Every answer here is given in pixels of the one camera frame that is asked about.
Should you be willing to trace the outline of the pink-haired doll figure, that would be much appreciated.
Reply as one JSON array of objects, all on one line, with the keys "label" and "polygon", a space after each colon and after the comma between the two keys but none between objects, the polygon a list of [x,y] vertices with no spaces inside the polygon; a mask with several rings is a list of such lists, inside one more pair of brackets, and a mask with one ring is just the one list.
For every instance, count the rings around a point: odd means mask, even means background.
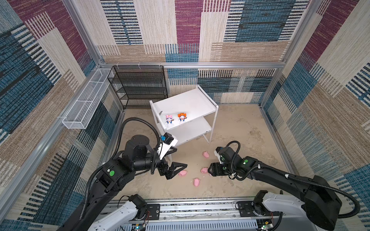
[{"label": "pink-haired doll figure", "polygon": [[167,124],[172,124],[173,122],[173,116],[172,115],[166,115],[165,117]]}]

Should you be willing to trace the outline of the orange-haired doll figure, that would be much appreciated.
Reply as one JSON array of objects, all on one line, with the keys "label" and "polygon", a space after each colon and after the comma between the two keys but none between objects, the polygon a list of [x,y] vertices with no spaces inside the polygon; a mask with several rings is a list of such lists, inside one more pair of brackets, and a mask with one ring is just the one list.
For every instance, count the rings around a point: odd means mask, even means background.
[{"label": "orange-haired doll figure", "polygon": [[185,119],[187,119],[187,114],[186,113],[179,113],[178,118],[181,122],[184,122]]}]

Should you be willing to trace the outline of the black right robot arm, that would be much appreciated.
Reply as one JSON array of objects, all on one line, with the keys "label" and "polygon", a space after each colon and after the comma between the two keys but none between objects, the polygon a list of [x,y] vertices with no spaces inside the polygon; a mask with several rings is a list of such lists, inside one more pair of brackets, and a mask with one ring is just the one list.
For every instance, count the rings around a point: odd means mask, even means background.
[{"label": "black right robot arm", "polygon": [[276,195],[261,190],[253,202],[256,214],[262,216],[266,211],[296,214],[307,217],[317,227],[333,231],[338,219],[351,218],[360,212],[360,203],[354,196],[331,187],[324,178],[290,174],[253,157],[241,158],[239,151],[234,151],[229,144],[217,147],[218,162],[210,165],[208,173],[240,182],[261,181],[287,192]]}]

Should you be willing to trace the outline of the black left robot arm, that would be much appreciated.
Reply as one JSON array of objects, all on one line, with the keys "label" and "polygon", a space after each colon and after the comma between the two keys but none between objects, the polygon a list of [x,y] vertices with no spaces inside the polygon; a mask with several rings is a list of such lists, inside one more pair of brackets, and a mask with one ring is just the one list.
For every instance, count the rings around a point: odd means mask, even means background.
[{"label": "black left robot arm", "polygon": [[144,135],[135,135],[127,141],[125,149],[119,150],[119,145],[113,156],[102,166],[98,167],[88,179],[82,203],[70,217],[59,227],[61,231],[86,231],[97,219],[106,205],[129,183],[135,176],[148,171],[158,170],[161,176],[170,180],[187,164],[168,162],[160,159],[163,140],[157,130],[149,122],[130,117],[123,121],[120,131],[123,132],[128,122],[137,121],[147,125],[155,134],[157,144],[155,148],[149,145],[149,138]]}]

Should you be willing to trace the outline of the white two-tier shelf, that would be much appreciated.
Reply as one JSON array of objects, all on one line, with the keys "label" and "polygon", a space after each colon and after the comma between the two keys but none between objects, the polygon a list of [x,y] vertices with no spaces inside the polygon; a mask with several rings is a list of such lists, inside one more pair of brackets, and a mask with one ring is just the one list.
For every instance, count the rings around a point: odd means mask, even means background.
[{"label": "white two-tier shelf", "polygon": [[160,135],[173,136],[171,146],[178,147],[198,137],[211,142],[219,106],[200,85],[149,104]]}]

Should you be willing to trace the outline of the pink pig toy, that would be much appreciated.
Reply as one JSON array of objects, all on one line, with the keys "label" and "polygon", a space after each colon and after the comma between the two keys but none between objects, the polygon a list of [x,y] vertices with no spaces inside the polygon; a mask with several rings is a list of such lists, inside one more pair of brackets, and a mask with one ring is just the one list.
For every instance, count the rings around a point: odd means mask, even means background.
[{"label": "pink pig toy", "polygon": [[207,151],[203,152],[203,153],[202,153],[202,155],[203,155],[205,158],[209,158],[209,157],[210,157],[210,155],[209,155],[209,153],[208,153]]},{"label": "pink pig toy", "polygon": [[199,187],[199,185],[200,185],[200,179],[195,178],[195,179],[193,180],[193,185],[194,185],[195,187]]},{"label": "pink pig toy", "polygon": [[186,170],[182,170],[178,173],[179,176],[186,176],[187,175],[187,171]]},{"label": "pink pig toy", "polygon": [[202,169],[201,169],[201,173],[203,173],[203,174],[208,174],[209,172],[208,172],[208,168],[207,167],[203,167]]}]

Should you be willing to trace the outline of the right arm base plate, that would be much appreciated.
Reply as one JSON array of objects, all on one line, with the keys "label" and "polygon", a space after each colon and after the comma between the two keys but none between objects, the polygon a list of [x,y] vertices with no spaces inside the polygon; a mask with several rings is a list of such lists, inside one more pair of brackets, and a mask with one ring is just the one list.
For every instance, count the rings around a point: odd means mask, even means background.
[{"label": "right arm base plate", "polygon": [[241,217],[278,217],[280,212],[267,210],[262,203],[255,204],[253,201],[238,201],[235,209],[239,211]]}]

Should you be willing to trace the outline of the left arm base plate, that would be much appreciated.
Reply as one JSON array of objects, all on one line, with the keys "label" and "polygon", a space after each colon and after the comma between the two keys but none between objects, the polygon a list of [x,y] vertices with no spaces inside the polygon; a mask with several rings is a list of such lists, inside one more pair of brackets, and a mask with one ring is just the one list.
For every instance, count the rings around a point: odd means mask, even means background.
[{"label": "left arm base plate", "polygon": [[137,218],[139,220],[159,220],[161,205],[160,204],[147,204],[138,210]]}]

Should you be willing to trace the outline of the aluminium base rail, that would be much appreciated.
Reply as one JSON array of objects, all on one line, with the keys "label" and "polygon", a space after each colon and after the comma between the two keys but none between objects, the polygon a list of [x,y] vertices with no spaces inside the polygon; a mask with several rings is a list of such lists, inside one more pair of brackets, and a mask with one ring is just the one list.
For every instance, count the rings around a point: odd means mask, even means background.
[{"label": "aluminium base rail", "polygon": [[[297,217],[306,217],[316,226],[332,231],[335,228],[336,219],[330,217],[333,208],[325,206],[324,201],[314,193],[309,194],[307,199],[298,199],[292,195],[275,194],[267,191],[260,191],[258,195],[248,201],[255,204],[262,203],[271,212],[280,212]],[[201,218],[209,216],[235,215],[232,211],[234,206],[232,200],[202,200],[202,201],[169,201],[161,202],[159,220],[165,217],[179,217],[184,219],[189,216]],[[115,211],[102,219],[96,219],[88,230],[112,231],[120,224],[137,218],[138,210],[148,203],[139,195],[133,195]]]}]

